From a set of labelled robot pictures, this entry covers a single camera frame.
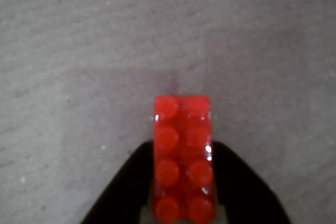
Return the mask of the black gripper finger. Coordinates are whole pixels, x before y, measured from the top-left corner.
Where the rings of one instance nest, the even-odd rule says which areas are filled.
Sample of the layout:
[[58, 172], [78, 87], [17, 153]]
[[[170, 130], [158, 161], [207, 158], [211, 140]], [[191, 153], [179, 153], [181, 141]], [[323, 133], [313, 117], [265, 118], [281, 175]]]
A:
[[228, 223], [290, 223], [277, 195], [234, 151], [214, 141], [212, 157], [217, 198]]
[[81, 223], [139, 223], [153, 176], [153, 142], [141, 144], [122, 165]]

